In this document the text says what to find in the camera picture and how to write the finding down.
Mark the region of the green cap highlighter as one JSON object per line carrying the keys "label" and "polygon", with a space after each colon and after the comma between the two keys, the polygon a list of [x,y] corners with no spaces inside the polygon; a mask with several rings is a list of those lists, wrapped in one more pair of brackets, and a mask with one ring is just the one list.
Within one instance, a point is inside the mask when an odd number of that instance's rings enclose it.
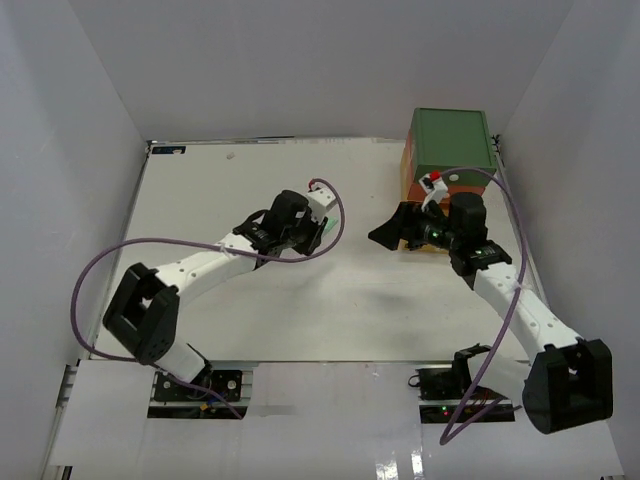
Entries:
{"label": "green cap highlighter", "polygon": [[339,219],[335,217],[326,217],[325,220],[326,224],[322,232],[323,236],[328,235],[339,224]]}

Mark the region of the yellow drawer box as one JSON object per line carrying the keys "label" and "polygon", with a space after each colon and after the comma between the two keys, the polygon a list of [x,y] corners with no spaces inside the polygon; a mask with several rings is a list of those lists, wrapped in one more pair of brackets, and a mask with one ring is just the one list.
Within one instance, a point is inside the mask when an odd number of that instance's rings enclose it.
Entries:
{"label": "yellow drawer box", "polygon": [[[414,181],[414,170],[411,164],[411,160],[409,159],[408,150],[403,151],[401,163],[400,163],[400,180],[401,180],[401,201],[409,201],[409,202],[418,202],[422,203],[425,198],[425,192],[421,188],[420,184],[417,180]],[[449,213],[449,196],[445,197],[440,202],[440,207],[445,213],[448,215]],[[400,246],[402,250],[409,251],[409,247],[406,241],[402,240],[400,242]],[[415,252],[423,252],[423,253],[433,253],[433,254],[445,254],[446,251],[442,249],[438,249],[431,245],[424,245]]]}

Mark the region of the green drawer box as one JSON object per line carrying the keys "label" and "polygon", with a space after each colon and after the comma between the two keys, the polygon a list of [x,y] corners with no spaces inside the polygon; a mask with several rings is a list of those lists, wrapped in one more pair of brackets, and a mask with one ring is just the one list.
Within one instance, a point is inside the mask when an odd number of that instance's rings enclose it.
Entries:
{"label": "green drawer box", "polygon": [[423,136],[431,165],[453,165],[493,174],[497,162],[486,114],[481,110],[416,108],[410,129]]}

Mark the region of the orange drawer box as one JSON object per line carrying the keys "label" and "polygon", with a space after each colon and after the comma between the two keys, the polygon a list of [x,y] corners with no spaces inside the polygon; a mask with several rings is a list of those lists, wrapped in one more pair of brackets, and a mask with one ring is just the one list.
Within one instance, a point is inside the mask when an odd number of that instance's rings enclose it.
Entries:
{"label": "orange drawer box", "polygon": [[[419,179],[433,171],[442,173],[453,168],[453,165],[429,164],[426,156],[427,149],[424,146],[420,146],[422,139],[423,136],[414,133],[412,129],[408,131],[399,167],[402,200],[424,200],[426,193],[419,183]],[[445,178],[450,194],[471,192],[483,195],[488,185],[487,182],[482,180],[465,179],[461,173],[453,174],[453,177],[453,180],[450,180],[449,177]]]}

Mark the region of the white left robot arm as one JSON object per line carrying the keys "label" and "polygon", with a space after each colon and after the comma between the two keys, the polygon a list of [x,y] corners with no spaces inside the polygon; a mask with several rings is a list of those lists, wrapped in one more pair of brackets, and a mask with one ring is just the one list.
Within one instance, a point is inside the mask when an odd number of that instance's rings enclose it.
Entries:
{"label": "white left robot arm", "polygon": [[250,215],[213,250],[124,273],[103,316],[103,326],[141,365],[161,368],[177,378],[188,398],[211,387],[207,362],[176,336],[180,310],[217,285],[252,272],[286,249],[309,256],[321,243],[327,213],[337,204],[326,188],[305,194],[284,190],[271,207]]}

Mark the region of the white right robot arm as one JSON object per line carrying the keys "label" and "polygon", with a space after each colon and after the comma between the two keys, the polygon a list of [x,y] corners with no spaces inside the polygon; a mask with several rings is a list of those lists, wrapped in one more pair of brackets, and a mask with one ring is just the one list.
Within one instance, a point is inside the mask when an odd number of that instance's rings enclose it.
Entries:
{"label": "white right robot arm", "polygon": [[527,354],[528,364],[521,364],[488,345],[456,352],[451,384],[459,396],[472,399],[491,389],[522,407],[543,434],[610,418],[610,349],[600,339],[584,339],[522,286],[511,257],[489,239],[486,216],[475,193],[453,195],[447,212],[434,201],[402,202],[368,237],[391,251],[401,242],[447,251],[453,271],[493,308]]}

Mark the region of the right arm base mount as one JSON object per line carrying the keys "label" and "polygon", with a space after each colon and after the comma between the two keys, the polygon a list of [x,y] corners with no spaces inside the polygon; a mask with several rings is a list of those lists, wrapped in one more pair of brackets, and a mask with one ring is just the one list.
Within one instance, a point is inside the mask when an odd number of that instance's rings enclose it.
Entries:
{"label": "right arm base mount", "polygon": [[[407,385],[418,393],[419,414],[423,425],[446,425],[464,395],[464,389],[459,386],[451,368],[417,369],[408,378]],[[475,390],[456,422],[464,423],[496,400],[499,403],[480,418],[479,422],[514,422],[516,408],[511,401],[484,387]]]}

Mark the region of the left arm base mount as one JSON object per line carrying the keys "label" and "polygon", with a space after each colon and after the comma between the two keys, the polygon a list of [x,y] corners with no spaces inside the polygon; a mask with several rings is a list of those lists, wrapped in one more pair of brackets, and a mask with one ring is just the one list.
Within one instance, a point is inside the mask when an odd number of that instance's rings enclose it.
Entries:
{"label": "left arm base mount", "polygon": [[241,420],[246,415],[249,394],[243,392],[242,370],[215,370],[203,378],[202,386],[212,390],[229,403],[233,411],[219,398],[201,390],[186,388],[166,373],[154,378],[147,417],[174,420]]}

